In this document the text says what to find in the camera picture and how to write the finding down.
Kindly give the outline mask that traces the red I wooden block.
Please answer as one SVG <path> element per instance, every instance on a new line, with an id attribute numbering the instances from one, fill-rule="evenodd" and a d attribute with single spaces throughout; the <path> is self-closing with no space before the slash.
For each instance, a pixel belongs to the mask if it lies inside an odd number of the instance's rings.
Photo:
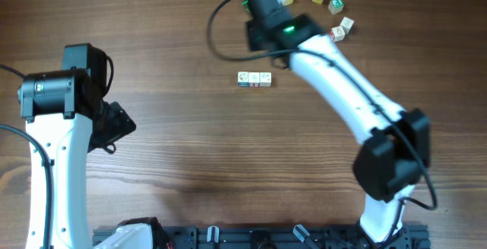
<path id="1" fill-rule="evenodd" d="M 250 87 L 259 87 L 259 85 L 260 85 L 260 73 L 259 72 L 250 72 L 248 82 L 249 82 Z"/>

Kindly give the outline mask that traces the cream wooden block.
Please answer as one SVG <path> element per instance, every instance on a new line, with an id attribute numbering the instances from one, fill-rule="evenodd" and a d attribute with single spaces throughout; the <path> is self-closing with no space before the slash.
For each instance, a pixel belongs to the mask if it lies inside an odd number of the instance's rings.
<path id="1" fill-rule="evenodd" d="M 272 73 L 271 72 L 260 72 L 259 74 L 259 86 L 260 87 L 270 87 L 272 84 Z"/>

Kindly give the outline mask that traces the blue edged wooden block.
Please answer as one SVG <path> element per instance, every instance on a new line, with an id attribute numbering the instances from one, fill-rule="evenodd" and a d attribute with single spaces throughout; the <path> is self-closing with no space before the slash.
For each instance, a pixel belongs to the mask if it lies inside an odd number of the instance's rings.
<path id="1" fill-rule="evenodd" d="M 237 83 L 239 87 L 249 87 L 249 72 L 238 72 Z"/>

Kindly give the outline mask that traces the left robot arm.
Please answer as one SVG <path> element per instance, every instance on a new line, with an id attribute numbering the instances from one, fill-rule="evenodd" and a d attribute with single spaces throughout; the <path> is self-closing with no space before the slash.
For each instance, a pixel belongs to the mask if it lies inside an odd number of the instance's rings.
<path id="1" fill-rule="evenodd" d="M 89 152 L 112 154 L 136 124 L 104 101 L 113 61 L 89 43 L 67 45 L 59 71 L 26 75 L 18 89 L 32 139 L 28 248 L 89 248 L 86 164 Z"/>

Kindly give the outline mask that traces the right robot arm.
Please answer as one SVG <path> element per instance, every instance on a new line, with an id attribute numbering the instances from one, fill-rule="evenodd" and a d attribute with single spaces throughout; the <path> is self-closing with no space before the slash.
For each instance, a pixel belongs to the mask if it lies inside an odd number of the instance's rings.
<path id="1" fill-rule="evenodd" d="M 329 34 L 307 14 L 292 16 L 279 0 L 244 0 L 250 49 L 282 59 L 338 113 L 360 145 L 352 165 L 366 193 L 359 228 L 376 248 L 403 231 L 405 205 L 420 180 L 433 192 L 428 168 L 430 122 L 419 109 L 407 111 L 376 89 L 341 53 Z"/>

